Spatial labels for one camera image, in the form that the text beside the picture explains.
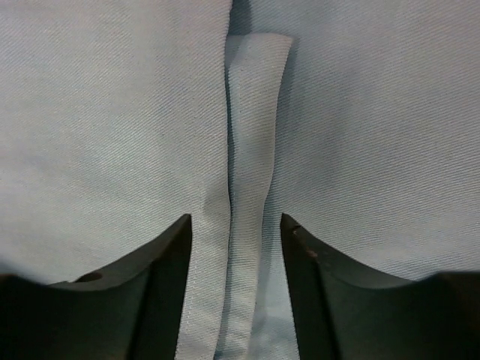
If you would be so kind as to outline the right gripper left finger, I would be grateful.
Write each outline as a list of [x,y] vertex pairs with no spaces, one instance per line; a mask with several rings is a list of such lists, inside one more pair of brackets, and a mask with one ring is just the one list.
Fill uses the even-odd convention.
[[1,276],[3,359],[173,359],[191,217],[73,282]]

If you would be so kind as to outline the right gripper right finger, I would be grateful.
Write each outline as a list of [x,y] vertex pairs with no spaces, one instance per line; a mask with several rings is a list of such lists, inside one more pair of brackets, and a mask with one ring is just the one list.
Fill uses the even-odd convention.
[[281,244],[302,359],[477,359],[479,273],[418,281],[371,268],[288,214]]

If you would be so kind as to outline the light blue trousers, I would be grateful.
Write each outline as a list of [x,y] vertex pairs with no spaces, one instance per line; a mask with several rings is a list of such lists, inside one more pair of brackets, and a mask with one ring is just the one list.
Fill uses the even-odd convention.
[[394,279],[479,269],[477,1],[3,1],[1,260],[180,216],[176,359],[299,359],[282,215]]

